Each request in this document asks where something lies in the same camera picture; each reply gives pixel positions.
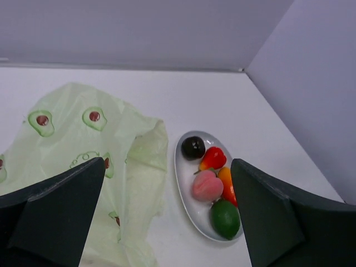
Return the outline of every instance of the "white table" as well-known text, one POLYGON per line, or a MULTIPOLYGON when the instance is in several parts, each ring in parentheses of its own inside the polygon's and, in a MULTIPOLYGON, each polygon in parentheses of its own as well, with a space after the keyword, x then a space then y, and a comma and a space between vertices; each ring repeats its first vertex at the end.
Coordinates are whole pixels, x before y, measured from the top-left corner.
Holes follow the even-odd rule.
POLYGON ((173 160, 179 137, 189 130, 213 134, 233 157, 277 178, 341 200, 245 74, 0 68, 0 151, 11 144, 41 96, 72 81, 93 85, 165 121, 170 141, 166 206, 148 236, 162 267, 251 266, 244 236, 231 246, 217 244, 199 234, 184 212, 173 160))

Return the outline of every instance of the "orange bell pepper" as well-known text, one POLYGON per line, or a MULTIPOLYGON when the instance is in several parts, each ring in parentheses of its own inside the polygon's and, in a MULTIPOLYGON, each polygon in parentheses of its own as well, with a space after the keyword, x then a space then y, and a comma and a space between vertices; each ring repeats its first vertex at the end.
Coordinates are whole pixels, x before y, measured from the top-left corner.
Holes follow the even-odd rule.
POLYGON ((238 206, 238 202, 236 200, 234 187, 233 187, 233 180, 231 178, 231 172, 228 167, 223 167, 218 173, 218 178, 222 181, 224 185, 224 190, 222 191, 222 198, 231 202, 236 207, 238 206))

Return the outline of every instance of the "red bell pepper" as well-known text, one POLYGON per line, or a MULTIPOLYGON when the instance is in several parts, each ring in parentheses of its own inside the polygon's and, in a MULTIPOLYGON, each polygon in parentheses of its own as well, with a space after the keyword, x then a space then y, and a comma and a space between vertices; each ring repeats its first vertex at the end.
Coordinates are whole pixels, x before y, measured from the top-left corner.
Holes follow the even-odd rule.
POLYGON ((204 171, 208 169, 220 169, 226 164, 226 156, 224 152, 216 147, 213 146, 206 150, 204 157, 199 165, 199 170, 204 171))

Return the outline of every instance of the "white backdrop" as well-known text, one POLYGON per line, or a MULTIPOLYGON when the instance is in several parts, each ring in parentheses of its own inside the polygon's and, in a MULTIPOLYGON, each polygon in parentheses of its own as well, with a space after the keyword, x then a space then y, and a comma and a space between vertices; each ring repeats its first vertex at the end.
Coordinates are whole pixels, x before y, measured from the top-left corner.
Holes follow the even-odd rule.
POLYGON ((1 0, 0 58, 247 67, 293 0, 1 0))
POLYGON ((296 0, 248 68, 260 92, 350 204, 356 204, 355 25, 355 0, 296 0))

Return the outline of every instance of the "plastic bag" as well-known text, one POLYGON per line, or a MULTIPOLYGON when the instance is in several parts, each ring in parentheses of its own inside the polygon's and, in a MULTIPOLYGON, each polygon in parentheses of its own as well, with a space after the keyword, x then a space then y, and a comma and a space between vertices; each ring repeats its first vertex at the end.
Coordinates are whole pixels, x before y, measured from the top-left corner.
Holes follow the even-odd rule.
POLYGON ((70 83, 30 110, 14 143, 0 155, 0 194, 101 156, 106 177, 82 258, 157 266, 145 239, 161 209, 167 143, 161 120, 91 86, 70 83))

